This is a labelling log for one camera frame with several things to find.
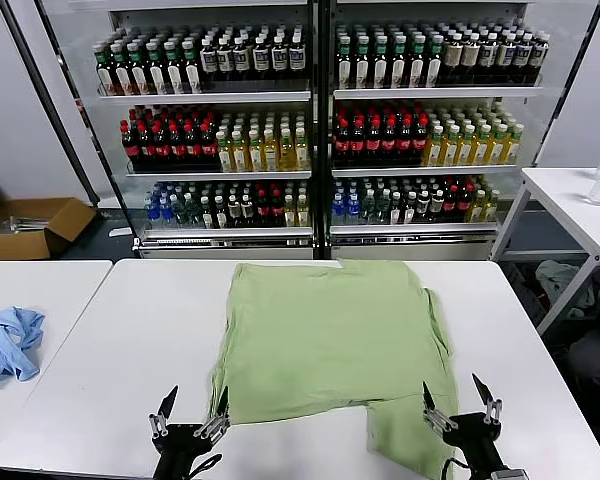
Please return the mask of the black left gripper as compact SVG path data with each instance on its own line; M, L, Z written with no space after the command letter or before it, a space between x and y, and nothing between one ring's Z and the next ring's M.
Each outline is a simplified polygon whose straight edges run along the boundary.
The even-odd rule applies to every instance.
M148 416L154 446L160 457L153 473L153 479L193 479L196 475L215 466L215 456L204 460L193 468L194 461L209 453L213 445L226 433L230 426L228 387L225 386L219 399L216 412L203 425L170 424L178 386L164 397L156 413Z

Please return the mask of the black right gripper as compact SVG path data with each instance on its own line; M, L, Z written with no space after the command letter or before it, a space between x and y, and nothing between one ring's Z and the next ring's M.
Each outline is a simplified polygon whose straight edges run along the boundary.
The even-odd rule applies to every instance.
M449 417L436 408L433 396L423 382L423 418L435 432L443 432L442 440L446 445L462 452L471 479L490 479L495 472L508 470L495 446L502 428L500 415L503 402L492 395L475 373L472 379L485 406L485 413Z

